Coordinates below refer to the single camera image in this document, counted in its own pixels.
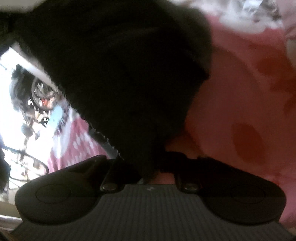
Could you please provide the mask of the black garment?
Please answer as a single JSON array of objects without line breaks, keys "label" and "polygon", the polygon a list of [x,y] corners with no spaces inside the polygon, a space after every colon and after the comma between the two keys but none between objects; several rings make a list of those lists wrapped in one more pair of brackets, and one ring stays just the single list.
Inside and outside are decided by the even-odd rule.
[{"label": "black garment", "polygon": [[120,176],[151,177],[184,129],[211,68],[211,29],[170,1],[45,1],[1,8],[1,41],[19,42],[71,106],[118,151]]}]

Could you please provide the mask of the pink floral bedsheet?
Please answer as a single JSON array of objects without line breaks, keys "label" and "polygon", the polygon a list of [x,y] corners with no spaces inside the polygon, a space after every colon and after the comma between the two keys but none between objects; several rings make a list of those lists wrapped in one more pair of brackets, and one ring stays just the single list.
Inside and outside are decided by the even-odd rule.
[{"label": "pink floral bedsheet", "polygon": [[276,30],[236,33],[217,19],[211,29],[210,77],[198,90],[184,129],[166,151],[211,157],[280,186],[280,218],[295,226],[295,71]]}]

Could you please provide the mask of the light blue plastic stool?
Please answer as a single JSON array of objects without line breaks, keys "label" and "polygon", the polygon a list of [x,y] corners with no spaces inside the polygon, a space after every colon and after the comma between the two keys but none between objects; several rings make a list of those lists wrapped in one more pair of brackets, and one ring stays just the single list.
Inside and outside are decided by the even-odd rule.
[{"label": "light blue plastic stool", "polygon": [[55,131],[58,127],[58,124],[60,120],[62,119],[62,114],[63,114],[63,109],[62,107],[55,106],[53,111],[51,112],[48,127],[52,130]]}]

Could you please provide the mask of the wheelchair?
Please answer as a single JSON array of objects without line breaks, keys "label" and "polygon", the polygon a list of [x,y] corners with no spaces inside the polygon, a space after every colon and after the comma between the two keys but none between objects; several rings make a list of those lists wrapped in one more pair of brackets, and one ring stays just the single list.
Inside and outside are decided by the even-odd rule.
[{"label": "wheelchair", "polygon": [[46,84],[20,65],[11,76],[11,102],[15,110],[20,111],[29,125],[34,121],[46,127],[50,112],[63,98],[56,87]]}]

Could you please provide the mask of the white fluffy blanket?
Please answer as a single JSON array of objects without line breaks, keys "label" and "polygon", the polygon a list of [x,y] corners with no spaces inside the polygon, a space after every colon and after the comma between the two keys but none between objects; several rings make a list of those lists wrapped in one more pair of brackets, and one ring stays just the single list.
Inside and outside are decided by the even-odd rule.
[{"label": "white fluffy blanket", "polygon": [[265,28],[283,28],[295,38],[295,1],[173,1],[174,4],[218,16],[235,30],[258,33]]}]

